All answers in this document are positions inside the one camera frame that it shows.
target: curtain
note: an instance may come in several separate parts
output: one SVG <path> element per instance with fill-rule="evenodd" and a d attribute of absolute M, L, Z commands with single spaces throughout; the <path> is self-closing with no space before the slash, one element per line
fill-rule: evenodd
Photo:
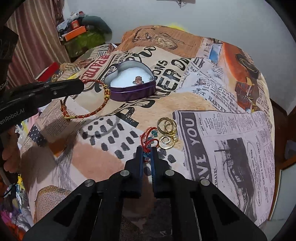
<path fill-rule="evenodd" d="M 70 63 L 56 25 L 63 20 L 64 0 L 26 0 L 6 25 L 19 35 L 8 69 L 8 87 L 35 82 L 53 62 Z"/>

